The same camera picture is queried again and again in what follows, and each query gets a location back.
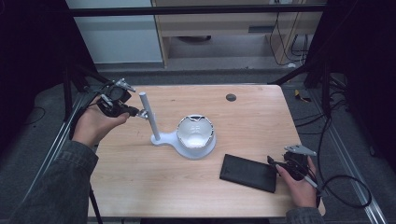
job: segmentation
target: black tablet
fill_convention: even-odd
[[[276,170],[269,164],[225,154],[220,179],[274,193]]]

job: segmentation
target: gray floor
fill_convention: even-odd
[[[301,41],[295,46],[300,48]],[[258,83],[265,84],[283,77],[292,67],[276,64],[263,35],[212,36],[209,41],[199,38],[174,38],[169,64],[165,68],[140,67],[128,72],[103,72],[110,79],[125,77],[133,85],[164,84],[220,84]],[[295,57],[292,66],[299,66]],[[320,112],[320,87],[306,90],[300,75],[282,86],[290,113],[296,124],[311,119],[302,119]],[[298,100],[294,91],[299,90],[311,103]],[[332,104],[344,100],[335,94]],[[26,121],[20,137],[13,144],[13,153],[1,161],[0,170],[0,219],[7,218],[34,181],[37,171],[46,159],[48,150],[60,130],[64,106],[62,86],[43,91],[36,97],[36,109]],[[372,157],[369,146],[347,103],[332,111],[331,127],[324,134],[320,148],[320,170],[324,179],[332,175],[354,175],[367,184],[374,201],[366,209],[351,208],[340,203],[332,195],[323,198],[327,223],[396,223],[396,175],[381,157]],[[318,151],[324,119],[298,128],[303,145]],[[348,202],[360,203],[366,196],[360,186],[349,180],[337,180],[331,188]],[[379,212],[385,220],[375,220],[370,213]],[[126,218],[125,223],[136,223],[138,218]],[[121,223],[109,219],[108,223]],[[272,218],[271,223],[283,223],[283,218]]]

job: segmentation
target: wooden table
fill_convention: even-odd
[[[160,132],[182,118],[212,121],[217,144],[198,161],[150,142],[149,122],[129,118],[97,151],[92,188],[103,217],[283,217],[293,207],[284,181],[270,193],[219,179],[224,155],[282,161],[284,146],[300,144],[280,87],[270,85],[137,86],[147,94]],[[143,108],[137,93],[127,102]],[[226,95],[236,95],[229,102]],[[90,207],[89,217],[94,217]]]

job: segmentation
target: aluminum rail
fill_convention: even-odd
[[[320,96],[319,93],[316,91],[311,91],[308,90],[309,93],[312,96],[312,99],[317,106],[318,110],[320,112],[323,112],[320,106]],[[329,128],[329,135],[330,138],[332,139],[332,143],[334,145],[334,149],[337,152],[337,155],[339,156],[341,163],[343,164],[344,169],[346,169],[347,173],[349,175],[352,175],[356,178],[358,178],[361,182],[366,184],[364,181],[364,178],[359,171],[358,166],[355,164],[355,162],[352,160],[352,157],[349,155],[347,152],[347,147],[344,145],[342,137],[340,136],[339,132],[337,129],[334,127],[334,125],[330,124]],[[360,199],[361,203],[366,203],[367,202],[367,196],[366,196],[366,191],[365,189],[359,185],[356,182],[352,182],[352,186],[358,195],[358,198]],[[372,195],[372,202],[364,208],[367,217],[370,219],[370,221],[373,224],[387,224],[387,220],[382,213],[381,208],[379,207],[375,197]]]
[[[290,5],[239,5],[239,6],[192,6],[192,7],[113,7],[72,8],[68,10],[43,10],[40,13],[67,15],[73,17],[144,16],[175,14],[222,14],[260,12],[319,12],[340,8],[327,4]]]

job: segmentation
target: hand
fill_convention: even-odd
[[[316,168],[311,158],[308,157],[308,166],[313,173],[316,172]],[[291,198],[298,207],[317,207],[317,190],[312,187],[305,179],[295,180],[293,179],[287,170],[277,165],[277,171],[285,180],[289,187]]]
[[[125,123],[128,118],[128,113],[123,113],[117,118],[110,118],[104,115],[97,105],[88,106],[78,120],[72,140],[87,147],[93,147],[113,128]]]

